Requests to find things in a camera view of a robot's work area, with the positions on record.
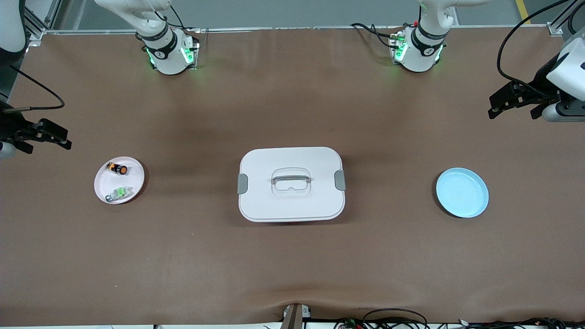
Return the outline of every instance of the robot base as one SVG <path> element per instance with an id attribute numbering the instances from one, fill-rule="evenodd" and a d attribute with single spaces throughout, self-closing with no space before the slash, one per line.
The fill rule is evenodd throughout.
<path id="1" fill-rule="evenodd" d="M 412 45 L 412 34 L 415 28 L 406 27 L 404 30 L 397 32 L 398 38 L 390 40 L 390 45 L 397 46 L 398 49 L 390 49 L 390 56 L 394 65 L 402 65 L 407 70 L 413 72 L 424 72 L 429 70 L 438 60 L 443 46 L 436 51 L 434 56 L 423 56 L 421 51 Z"/>
<path id="2" fill-rule="evenodd" d="M 177 35 L 177 45 L 166 59 L 158 59 L 147 50 L 153 68 L 167 75 L 179 74 L 188 68 L 195 69 L 199 55 L 199 40 L 194 41 L 182 30 L 173 29 L 173 33 Z"/>

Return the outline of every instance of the gray handle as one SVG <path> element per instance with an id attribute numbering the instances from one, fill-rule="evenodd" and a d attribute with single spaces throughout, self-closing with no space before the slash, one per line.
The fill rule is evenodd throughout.
<path id="1" fill-rule="evenodd" d="M 272 183 L 276 184 L 277 181 L 284 181 L 284 180 L 304 180 L 307 183 L 311 181 L 309 176 L 304 175 L 289 175 L 289 176 L 276 176 L 272 178 Z"/>

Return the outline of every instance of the black band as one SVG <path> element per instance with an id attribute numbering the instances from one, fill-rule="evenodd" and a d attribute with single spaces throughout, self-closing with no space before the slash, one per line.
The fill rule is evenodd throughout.
<path id="1" fill-rule="evenodd" d="M 449 31 L 447 31 L 447 33 L 445 33 L 444 35 L 432 35 L 429 32 L 425 31 L 425 29 L 423 29 L 420 24 L 417 26 L 417 29 L 422 34 L 423 37 L 426 37 L 431 40 L 441 40 L 444 39 L 447 36 L 447 34 L 449 34 Z"/>
<path id="2" fill-rule="evenodd" d="M 147 49 L 149 53 L 151 53 L 152 56 L 156 57 L 157 59 L 167 59 L 168 54 L 170 54 L 175 49 L 175 47 L 177 47 L 177 35 L 173 32 L 173 39 L 166 46 L 158 49 L 147 47 Z"/>
<path id="3" fill-rule="evenodd" d="M 417 32 L 417 30 L 412 30 L 412 34 L 411 34 L 412 45 L 421 52 L 422 56 L 425 56 L 425 57 L 433 56 L 433 54 L 437 50 L 439 50 L 439 48 L 441 48 L 441 46 L 443 45 L 442 42 L 438 43 L 434 46 L 423 43 L 422 41 L 420 41 L 418 39 L 416 32 Z"/>
<path id="4" fill-rule="evenodd" d="M 164 29 L 159 34 L 153 35 L 153 36 L 143 36 L 143 35 L 139 34 L 139 36 L 144 41 L 156 41 L 156 40 L 162 39 L 164 37 L 164 35 L 167 34 L 167 31 L 168 31 L 168 23 L 165 22 Z"/>

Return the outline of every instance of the clear plastic bottle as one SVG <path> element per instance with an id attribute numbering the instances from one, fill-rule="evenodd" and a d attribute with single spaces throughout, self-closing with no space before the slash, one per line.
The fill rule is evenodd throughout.
<path id="1" fill-rule="evenodd" d="M 121 200 L 121 199 L 125 199 L 129 196 L 132 195 L 132 188 L 129 186 L 125 186 L 125 187 L 118 187 L 117 189 L 114 189 L 114 191 L 110 194 L 108 194 L 105 198 L 107 202 L 114 202 L 117 200 Z"/>

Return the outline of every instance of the black and orange battery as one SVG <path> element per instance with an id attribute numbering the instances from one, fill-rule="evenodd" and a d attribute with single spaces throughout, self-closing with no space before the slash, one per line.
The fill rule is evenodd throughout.
<path id="1" fill-rule="evenodd" d="M 108 164 L 106 164 L 106 169 L 115 172 L 116 174 L 120 174 L 120 175 L 125 175 L 128 173 L 128 167 L 126 166 L 121 166 L 119 164 L 116 164 L 114 162 L 108 162 Z"/>

